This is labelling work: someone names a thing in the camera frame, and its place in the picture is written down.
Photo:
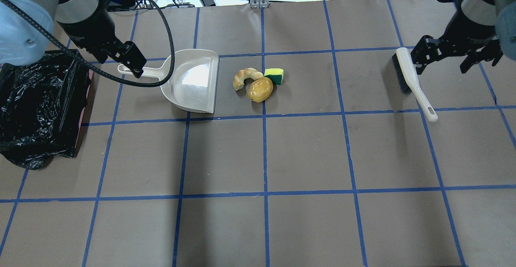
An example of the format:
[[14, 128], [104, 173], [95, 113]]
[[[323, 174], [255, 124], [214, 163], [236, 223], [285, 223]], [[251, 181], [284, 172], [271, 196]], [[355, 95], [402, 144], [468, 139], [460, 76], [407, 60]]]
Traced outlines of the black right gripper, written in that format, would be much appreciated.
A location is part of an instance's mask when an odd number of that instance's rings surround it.
[[466, 59], [460, 71], [466, 74], [481, 61], [491, 61], [496, 66], [503, 57], [500, 41], [496, 39], [494, 25], [482, 25], [470, 20], [464, 13], [455, 13], [444, 34], [439, 38], [424, 35], [411, 51], [416, 73], [421, 75], [427, 65], [448, 57]]

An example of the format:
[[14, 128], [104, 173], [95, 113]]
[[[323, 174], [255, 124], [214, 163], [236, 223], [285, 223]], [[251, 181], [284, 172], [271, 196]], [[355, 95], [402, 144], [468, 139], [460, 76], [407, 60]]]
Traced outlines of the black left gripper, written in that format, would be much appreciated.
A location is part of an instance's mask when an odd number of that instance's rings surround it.
[[102, 8], [92, 16], [76, 23], [60, 23], [72, 42], [92, 54], [100, 63], [108, 58], [125, 65], [135, 78], [143, 74], [147, 59], [132, 41], [120, 41], [115, 34], [114, 21]]

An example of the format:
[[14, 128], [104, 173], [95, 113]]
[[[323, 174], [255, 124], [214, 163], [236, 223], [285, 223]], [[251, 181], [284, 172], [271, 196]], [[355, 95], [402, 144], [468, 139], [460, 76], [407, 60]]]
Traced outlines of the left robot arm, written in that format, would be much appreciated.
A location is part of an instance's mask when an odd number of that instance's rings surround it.
[[133, 42], [122, 42], [116, 37], [114, 21], [107, 12], [109, 2], [1, 0], [1, 63], [16, 66], [35, 63], [50, 43], [42, 32], [15, 12], [18, 8], [50, 35], [58, 24], [78, 48], [92, 54], [98, 62], [112, 58], [140, 77], [147, 59]]

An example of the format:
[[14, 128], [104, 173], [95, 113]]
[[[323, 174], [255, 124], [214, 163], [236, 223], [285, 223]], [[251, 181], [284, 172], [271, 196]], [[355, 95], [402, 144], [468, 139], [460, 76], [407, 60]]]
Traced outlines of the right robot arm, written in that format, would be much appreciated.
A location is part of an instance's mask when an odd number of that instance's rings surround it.
[[438, 0], [454, 2], [456, 11], [439, 38], [425, 35], [411, 52], [417, 74], [448, 57], [464, 57], [466, 73], [482, 61], [495, 67], [502, 57], [515, 59], [515, 0]]

